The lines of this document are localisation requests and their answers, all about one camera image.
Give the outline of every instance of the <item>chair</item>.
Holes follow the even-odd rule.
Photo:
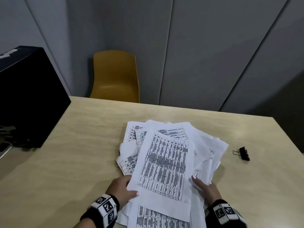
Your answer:
[[[139,103],[135,56],[119,50],[94,54],[94,85],[90,98]]]

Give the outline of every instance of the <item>chair backrest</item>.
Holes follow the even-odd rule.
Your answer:
[[[102,85],[127,84],[138,92],[139,84],[135,56],[120,50],[107,50],[94,54],[94,86],[91,94]]]

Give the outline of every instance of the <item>table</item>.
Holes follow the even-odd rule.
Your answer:
[[[249,227],[303,227],[304,157],[273,118],[71,97],[40,149],[0,159],[0,227],[72,227],[113,178],[128,121],[191,122],[229,144],[213,177]],[[250,160],[232,154],[245,146]]]

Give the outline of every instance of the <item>hand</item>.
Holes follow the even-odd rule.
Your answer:
[[[193,182],[204,192],[207,203],[211,206],[216,200],[223,199],[216,185],[212,182],[210,185],[204,184],[197,177],[192,175]]]
[[[120,210],[127,204],[127,202],[138,196],[138,192],[135,190],[128,191],[127,185],[131,180],[131,175],[122,176],[116,178],[109,185],[106,194],[114,195],[119,201]]]

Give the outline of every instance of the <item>black sleeve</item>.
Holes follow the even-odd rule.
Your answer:
[[[246,228],[245,219],[225,200],[216,200],[205,212],[207,228]]]
[[[113,201],[116,203],[116,211],[118,212],[119,211],[119,208],[120,208],[120,205],[119,205],[119,202],[118,200],[116,199],[116,197],[114,195],[110,195],[111,198],[113,199]],[[98,209],[96,208],[93,208],[93,207],[90,207],[80,218],[80,221],[84,218],[89,218],[91,219],[96,228],[113,228],[116,220],[117,220],[117,215],[114,219],[112,219],[111,221],[109,221],[109,225],[107,227],[104,227],[103,225],[103,217],[102,215],[100,214],[100,212],[98,211]]]

